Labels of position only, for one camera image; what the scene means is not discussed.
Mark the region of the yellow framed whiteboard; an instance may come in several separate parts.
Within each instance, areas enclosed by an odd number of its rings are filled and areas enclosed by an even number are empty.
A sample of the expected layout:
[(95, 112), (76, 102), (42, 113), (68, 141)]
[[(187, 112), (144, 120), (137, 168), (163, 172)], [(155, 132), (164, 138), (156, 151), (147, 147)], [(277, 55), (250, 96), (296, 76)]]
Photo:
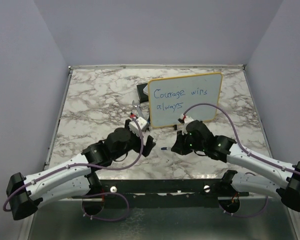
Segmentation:
[(147, 84), (150, 123), (153, 128), (179, 125), (191, 106), (219, 103), (223, 75), (220, 72), (152, 79)]

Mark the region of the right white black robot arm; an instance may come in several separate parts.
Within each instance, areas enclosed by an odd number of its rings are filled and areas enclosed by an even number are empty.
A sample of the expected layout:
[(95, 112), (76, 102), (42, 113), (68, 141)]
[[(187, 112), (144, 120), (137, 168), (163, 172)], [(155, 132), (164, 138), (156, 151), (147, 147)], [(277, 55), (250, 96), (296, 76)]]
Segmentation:
[(230, 196), (234, 192), (250, 192), (279, 198), (288, 208), (300, 213), (300, 161), (292, 164), (256, 153), (224, 135), (213, 135), (199, 120), (184, 117), (179, 120), (171, 151), (185, 156), (203, 152), (212, 160), (243, 167), (254, 172), (252, 177), (235, 173), (220, 182), (219, 189)]

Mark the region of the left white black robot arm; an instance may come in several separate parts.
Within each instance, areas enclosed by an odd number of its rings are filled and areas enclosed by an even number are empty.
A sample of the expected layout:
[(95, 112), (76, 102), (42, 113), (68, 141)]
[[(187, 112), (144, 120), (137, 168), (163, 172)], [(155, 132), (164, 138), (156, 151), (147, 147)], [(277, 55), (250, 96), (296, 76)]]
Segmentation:
[(113, 170), (113, 162), (121, 162), (129, 151), (147, 157), (156, 145), (152, 136), (144, 139), (148, 127), (142, 117), (130, 116), (124, 127), (116, 128), (106, 139), (89, 145), (70, 160), (42, 172), (13, 174), (6, 188), (3, 205), (15, 221), (33, 215), (42, 206), (65, 198), (96, 197), (103, 187), (96, 174), (98, 170)]

